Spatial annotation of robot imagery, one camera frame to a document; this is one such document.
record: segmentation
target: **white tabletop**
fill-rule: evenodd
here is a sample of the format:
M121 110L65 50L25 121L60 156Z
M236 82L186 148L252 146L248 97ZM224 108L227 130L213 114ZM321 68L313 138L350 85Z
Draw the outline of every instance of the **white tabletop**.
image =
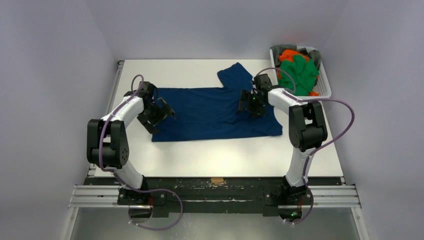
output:
M271 67L270 60L257 59L125 60L113 107L130 90L137 74L158 88L222 87L217 72L237 62L252 75ZM274 113L283 127L282 136L182 142L152 142L152 136L135 119L126 129L129 161L146 177L282 177L289 169L293 146L289 140L289 117L276 108ZM331 139L328 129L327 141ZM97 168L94 176L111 174ZM343 176L333 144L315 154L309 176Z

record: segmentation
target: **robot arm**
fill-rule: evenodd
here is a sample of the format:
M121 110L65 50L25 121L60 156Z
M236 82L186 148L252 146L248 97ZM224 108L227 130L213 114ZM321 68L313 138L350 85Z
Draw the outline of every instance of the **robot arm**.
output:
M295 198L306 192L305 183L313 158L309 154L328 136L323 108L318 101L302 102L286 89L272 85L267 74L254 77L253 86L252 91L241 92L238 111L243 111L247 102L246 110L253 117L263 116L266 105L275 106L288 115L288 135L294 149L281 193L285 199Z
M105 121L113 115L106 126L105 139L103 140L102 159L105 169L113 170L128 185L140 189L143 182L143 175L139 173L131 162L128 162L130 149L128 146L125 129L137 118L139 122L151 134L158 133L155 125L168 116L175 117L175 113L162 99L153 98L155 86L149 82L144 82L136 96L130 99L134 93L129 91L125 94L121 103L126 104L114 115L115 109L101 119L91 119L87 126L87 159L90 163L99 163L99 144L102 128Z

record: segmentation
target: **gray wall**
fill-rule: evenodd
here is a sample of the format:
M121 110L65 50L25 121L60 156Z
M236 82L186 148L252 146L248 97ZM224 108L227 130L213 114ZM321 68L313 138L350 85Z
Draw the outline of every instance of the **gray wall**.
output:
M1 1L0 239L59 239L114 69L84 1Z
M356 111L336 142L372 239L423 239L424 2L350 0L325 44L333 97ZM333 134L349 121L327 106Z
M322 48L348 0L86 0L118 59L267 59Z

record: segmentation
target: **white plastic basket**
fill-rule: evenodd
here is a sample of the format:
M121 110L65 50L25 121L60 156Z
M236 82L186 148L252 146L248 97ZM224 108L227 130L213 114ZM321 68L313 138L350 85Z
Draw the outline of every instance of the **white plastic basket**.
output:
M310 46L297 46L298 50L302 48L306 48L308 52L312 50L316 50L315 48ZM276 63L274 62L274 55L273 55L272 49L269 49L269 54L271 56L272 67L275 68ZM272 71L272 72L274 74L274 78L277 79L277 72L276 71ZM326 75L326 71L324 70L323 61L321 61L321 66L319 67L318 81L316 82L316 85L313 87L313 91L318 93L319 96L297 96L297 97L300 99L328 99L331 97L330 84Z

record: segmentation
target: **green cloth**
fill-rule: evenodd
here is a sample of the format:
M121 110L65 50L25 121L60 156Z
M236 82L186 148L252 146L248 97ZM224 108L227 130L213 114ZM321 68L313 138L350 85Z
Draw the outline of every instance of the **green cloth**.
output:
M315 85L315 79L320 74L314 65L314 62L306 60L301 55L294 55L293 62L284 60L279 67L281 70L287 72L296 84L295 96L307 96L312 92ZM290 78L280 73L281 78L278 79L278 84L284 88L293 90L293 84Z

